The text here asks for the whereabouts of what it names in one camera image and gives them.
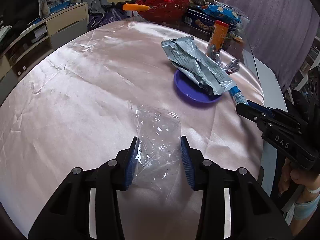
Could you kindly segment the person's right hand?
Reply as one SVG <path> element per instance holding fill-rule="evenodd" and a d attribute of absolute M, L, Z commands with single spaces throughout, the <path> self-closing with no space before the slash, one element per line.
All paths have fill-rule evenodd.
<path fill-rule="evenodd" d="M 291 181 L 305 186 L 303 192 L 305 199 L 314 199 L 319 195 L 319 174 L 295 168 L 293 162 L 286 158 L 278 184 L 280 194 L 289 189 Z"/>

